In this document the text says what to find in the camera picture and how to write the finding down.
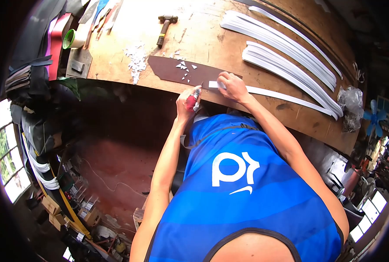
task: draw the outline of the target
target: hammer handle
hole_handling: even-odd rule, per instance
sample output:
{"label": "hammer handle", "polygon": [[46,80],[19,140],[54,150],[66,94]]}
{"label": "hammer handle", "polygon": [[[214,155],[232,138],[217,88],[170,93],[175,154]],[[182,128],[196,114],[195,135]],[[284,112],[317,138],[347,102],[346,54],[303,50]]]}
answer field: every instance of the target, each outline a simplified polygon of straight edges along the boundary
{"label": "hammer handle", "polygon": [[159,48],[163,47],[164,38],[166,37],[166,33],[167,33],[169,25],[170,25],[170,20],[165,20],[163,28],[161,29],[161,34],[158,37],[158,41],[157,41],[157,45],[158,45]]}

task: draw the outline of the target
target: hand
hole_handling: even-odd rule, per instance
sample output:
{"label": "hand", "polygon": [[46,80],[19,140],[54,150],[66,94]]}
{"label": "hand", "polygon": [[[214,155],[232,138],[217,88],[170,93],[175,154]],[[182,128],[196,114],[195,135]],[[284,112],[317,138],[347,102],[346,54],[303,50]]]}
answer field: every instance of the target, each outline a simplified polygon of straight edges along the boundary
{"label": "hand", "polygon": [[220,73],[218,82],[222,82],[225,85],[226,90],[221,87],[218,89],[226,98],[232,99],[240,104],[243,104],[253,98],[253,96],[247,91],[244,81],[233,73]]}
{"label": "hand", "polygon": [[[180,96],[177,98],[177,121],[181,121],[186,124],[193,116],[194,112],[187,110],[187,98],[194,94],[196,89],[202,88],[202,86],[196,86],[187,90],[184,90]],[[202,90],[200,89],[199,97],[197,98],[197,102],[200,102],[200,97],[202,96]]]}

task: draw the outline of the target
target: plastic bag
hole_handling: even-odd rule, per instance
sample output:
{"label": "plastic bag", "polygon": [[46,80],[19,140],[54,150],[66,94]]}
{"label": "plastic bag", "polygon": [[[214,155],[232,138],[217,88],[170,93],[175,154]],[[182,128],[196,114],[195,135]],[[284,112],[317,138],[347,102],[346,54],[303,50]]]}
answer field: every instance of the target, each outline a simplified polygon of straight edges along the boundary
{"label": "plastic bag", "polygon": [[337,103],[344,111],[344,131],[353,132],[360,128],[360,119],[363,117],[363,92],[353,86],[343,89],[337,96]]}

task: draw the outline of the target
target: hammer head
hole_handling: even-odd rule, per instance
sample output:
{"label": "hammer head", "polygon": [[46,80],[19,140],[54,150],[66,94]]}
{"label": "hammer head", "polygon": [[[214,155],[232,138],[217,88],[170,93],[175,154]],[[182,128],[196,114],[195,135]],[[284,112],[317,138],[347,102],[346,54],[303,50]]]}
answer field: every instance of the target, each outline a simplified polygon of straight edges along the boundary
{"label": "hammer head", "polygon": [[158,19],[160,20],[161,23],[164,23],[165,20],[170,20],[170,23],[177,23],[178,16],[172,16],[172,15],[163,15],[159,16]]}

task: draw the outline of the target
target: hammer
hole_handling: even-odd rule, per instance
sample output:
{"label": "hammer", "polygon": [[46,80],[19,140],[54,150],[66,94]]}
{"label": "hammer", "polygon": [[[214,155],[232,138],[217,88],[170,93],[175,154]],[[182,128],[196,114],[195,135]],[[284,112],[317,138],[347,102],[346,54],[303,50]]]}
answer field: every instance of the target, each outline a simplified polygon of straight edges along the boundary
{"label": "hammer", "polygon": [[163,16],[159,16],[158,19],[160,20],[161,24],[164,23],[163,28],[161,30],[161,34],[158,37],[158,42],[157,42],[158,48],[161,49],[163,47],[164,38],[166,37],[168,26],[170,25],[170,23],[173,24],[177,23],[178,16],[163,15]]}

